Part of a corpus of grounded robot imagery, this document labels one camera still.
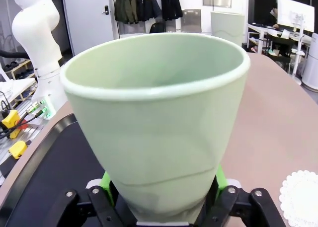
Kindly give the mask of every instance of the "green jacket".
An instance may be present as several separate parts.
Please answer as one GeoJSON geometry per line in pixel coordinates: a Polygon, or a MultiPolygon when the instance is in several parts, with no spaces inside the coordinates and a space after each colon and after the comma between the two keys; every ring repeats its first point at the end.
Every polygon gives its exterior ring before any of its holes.
{"type": "Polygon", "coordinates": [[[138,23],[136,0],[116,0],[115,19],[123,23],[138,23]]]}

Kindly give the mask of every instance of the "monitor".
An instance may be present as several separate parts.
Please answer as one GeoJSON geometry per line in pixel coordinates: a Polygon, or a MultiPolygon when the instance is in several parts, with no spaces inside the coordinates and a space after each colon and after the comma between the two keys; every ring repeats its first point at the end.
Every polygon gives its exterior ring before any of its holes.
{"type": "Polygon", "coordinates": [[[277,23],[293,28],[301,28],[304,20],[304,30],[313,32],[315,27],[315,8],[293,0],[277,0],[277,23]]]}

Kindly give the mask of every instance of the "door handle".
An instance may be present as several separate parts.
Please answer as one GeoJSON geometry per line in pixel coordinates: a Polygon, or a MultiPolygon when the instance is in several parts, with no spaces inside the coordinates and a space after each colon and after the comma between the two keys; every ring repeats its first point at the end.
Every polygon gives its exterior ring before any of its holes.
{"type": "Polygon", "coordinates": [[[105,12],[101,12],[101,13],[104,13],[105,15],[108,15],[108,14],[109,14],[108,5],[105,6],[105,12]]]}

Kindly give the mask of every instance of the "cup rim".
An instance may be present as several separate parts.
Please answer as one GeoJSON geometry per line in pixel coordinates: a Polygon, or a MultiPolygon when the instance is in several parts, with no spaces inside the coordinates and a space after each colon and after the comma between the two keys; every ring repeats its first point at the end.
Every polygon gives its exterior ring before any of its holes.
{"type": "Polygon", "coordinates": [[[87,99],[97,99],[97,100],[113,100],[113,101],[138,101],[138,100],[157,100],[157,99],[167,99],[174,97],[181,97],[186,95],[191,95],[195,93],[201,93],[208,91],[210,89],[219,88],[226,84],[229,84],[236,79],[243,76],[250,67],[250,58],[247,52],[235,43],[229,42],[225,39],[205,35],[205,34],[195,34],[195,33],[156,33],[156,34],[146,34],[142,36],[201,36],[208,39],[219,40],[221,42],[227,43],[228,45],[235,47],[238,52],[243,57],[243,62],[235,69],[221,74],[219,76],[196,80],[187,83],[173,84],[167,86],[158,87],[147,87],[147,88],[123,88],[123,89],[111,89],[111,88],[99,88],[99,87],[87,87],[80,84],[71,82],[66,77],[66,71],[73,64],[75,59],[80,56],[85,56],[87,53],[99,49],[109,43],[120,42],[121,40],[136,39],[138,36],[121,38],[113,40],[107,43],[97,45],[95,47],[89,48],[78,55],[71,58],[66,62],[61,68],[60,79],[64,87],[64,90],[68,93],[74,94],[76,96],[84,97],[87,99]]]}

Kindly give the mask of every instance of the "white lace doily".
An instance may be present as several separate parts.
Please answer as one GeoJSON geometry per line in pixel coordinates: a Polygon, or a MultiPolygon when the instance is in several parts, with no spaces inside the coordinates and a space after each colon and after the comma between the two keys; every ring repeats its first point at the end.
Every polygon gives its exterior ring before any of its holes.
{"type": "Polygon", "coordinates": [[[280,209],[292,227],[318,227],[318,175],[293,172],[280,188],[280,209]]]}

